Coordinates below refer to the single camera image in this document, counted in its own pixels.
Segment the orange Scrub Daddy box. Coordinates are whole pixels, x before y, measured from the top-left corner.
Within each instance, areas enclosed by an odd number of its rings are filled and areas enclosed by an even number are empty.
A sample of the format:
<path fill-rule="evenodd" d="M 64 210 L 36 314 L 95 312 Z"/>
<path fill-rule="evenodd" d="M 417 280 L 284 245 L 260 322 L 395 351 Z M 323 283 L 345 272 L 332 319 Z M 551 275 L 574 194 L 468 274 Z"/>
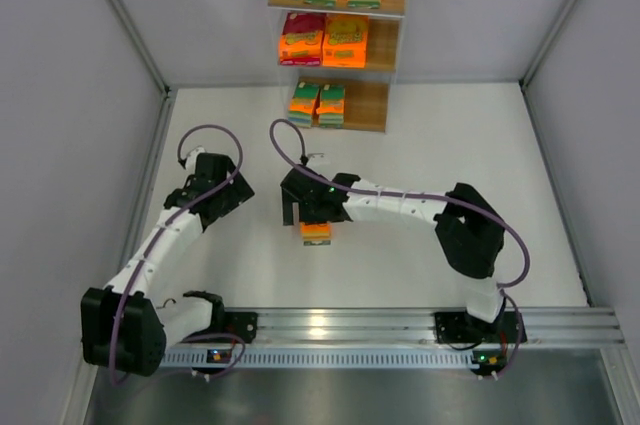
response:
<path fill-rule="evenodd" d="M 322 45 L 322 65 L 329 68 L 364 68 L 368 34 L 367 16 L 328 15 Z"/>

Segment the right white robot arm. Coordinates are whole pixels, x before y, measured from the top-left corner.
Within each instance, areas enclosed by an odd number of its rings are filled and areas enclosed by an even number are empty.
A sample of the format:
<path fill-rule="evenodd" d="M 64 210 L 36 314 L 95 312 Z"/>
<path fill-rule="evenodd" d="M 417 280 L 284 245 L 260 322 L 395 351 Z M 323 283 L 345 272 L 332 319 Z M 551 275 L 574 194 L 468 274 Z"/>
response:
<path fill-rule="evenodd" d="M 285 226 L 295 220 L 306 225 L 381 222 L 433 231 L 464 298 L 465 312 L 458 331 L 448 334 L 450 343 L 477 346 L 499 338 L 506 300 L 494 270 L 504 228 L 475 188 L 458 183 L 434 199 L 412 198 L 356 174 L 339 173 L 329 181 L 306 167 L 290 170 L 280 188 Z"/>

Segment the orange yellow sponge pack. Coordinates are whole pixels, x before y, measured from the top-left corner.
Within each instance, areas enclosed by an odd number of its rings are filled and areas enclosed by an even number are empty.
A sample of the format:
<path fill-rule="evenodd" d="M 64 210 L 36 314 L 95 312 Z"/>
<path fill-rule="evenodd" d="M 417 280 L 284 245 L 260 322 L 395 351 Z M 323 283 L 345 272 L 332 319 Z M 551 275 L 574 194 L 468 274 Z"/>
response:
<path fill-rule="evenodd" d="M 332 229 L 330 223 L 300 223 L 300 235 L 304 246 L 330 245 Z"/>

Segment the small green orange sponge pack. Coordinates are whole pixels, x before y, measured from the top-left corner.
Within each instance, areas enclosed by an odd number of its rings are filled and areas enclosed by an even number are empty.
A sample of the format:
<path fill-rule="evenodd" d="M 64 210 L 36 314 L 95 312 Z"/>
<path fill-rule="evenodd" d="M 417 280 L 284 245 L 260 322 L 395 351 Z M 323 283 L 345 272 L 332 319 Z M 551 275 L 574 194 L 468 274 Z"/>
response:
<path fill-rule="evenodd" d="M 318 125 L 326 128 L 342 128 L 344 124 L 346 89 L 344 85 L 325 84 L 320 90 L 316 109 Z"/>

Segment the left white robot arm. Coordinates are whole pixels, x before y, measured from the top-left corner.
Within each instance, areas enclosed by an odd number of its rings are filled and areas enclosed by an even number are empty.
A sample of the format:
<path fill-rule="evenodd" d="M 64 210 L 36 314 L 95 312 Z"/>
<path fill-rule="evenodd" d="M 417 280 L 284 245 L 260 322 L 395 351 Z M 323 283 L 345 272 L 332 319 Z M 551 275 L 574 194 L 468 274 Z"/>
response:
<path fill-rule="evenodd" d="M 183 340 L 230 336 L 219 295 L 187 291 L 176 299 L 166 293 L 186 268 L 187 250 L 255 193 L 227 155 L 198 147 L 182 163 L 186 180 L 164 200 L 149 236 L 116 276 L 81 299 L 82 353 L 88 364 L 148 377 L 165 352 Z"/>

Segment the pink Scrub Mommy box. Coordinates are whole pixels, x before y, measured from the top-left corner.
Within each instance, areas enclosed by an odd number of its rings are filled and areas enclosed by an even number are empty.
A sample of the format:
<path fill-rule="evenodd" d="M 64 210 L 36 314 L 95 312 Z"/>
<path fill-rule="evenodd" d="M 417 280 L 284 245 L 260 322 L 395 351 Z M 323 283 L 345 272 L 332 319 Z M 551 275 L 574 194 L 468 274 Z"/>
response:
<path fill-rule="evenodd" d="M 325 22 L 325 14 L 288 12 L 278 43 L 279 64 L 321 66 Z"/>

